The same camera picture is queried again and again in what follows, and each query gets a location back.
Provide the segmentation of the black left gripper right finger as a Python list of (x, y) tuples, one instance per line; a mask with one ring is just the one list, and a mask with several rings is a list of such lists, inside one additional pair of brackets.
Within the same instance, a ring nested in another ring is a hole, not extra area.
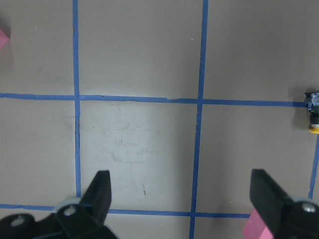
[(249, 197), (272, 234), (279, 234), (294, 201), (264, 170), (251, 171)]

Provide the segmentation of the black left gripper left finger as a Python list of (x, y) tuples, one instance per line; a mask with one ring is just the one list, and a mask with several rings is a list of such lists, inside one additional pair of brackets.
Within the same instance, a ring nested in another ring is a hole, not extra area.
[(111, 177), (109, 170), (96, 173), (79, 205), (99, 224), (104, 224), (111, 205)]

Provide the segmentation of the pink cube near arm base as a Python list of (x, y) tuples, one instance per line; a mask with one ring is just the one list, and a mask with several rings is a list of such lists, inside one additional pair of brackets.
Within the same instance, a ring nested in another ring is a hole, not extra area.
[(0, 49), (2, 49), (9, 42), (9, 34), (0, 29)]

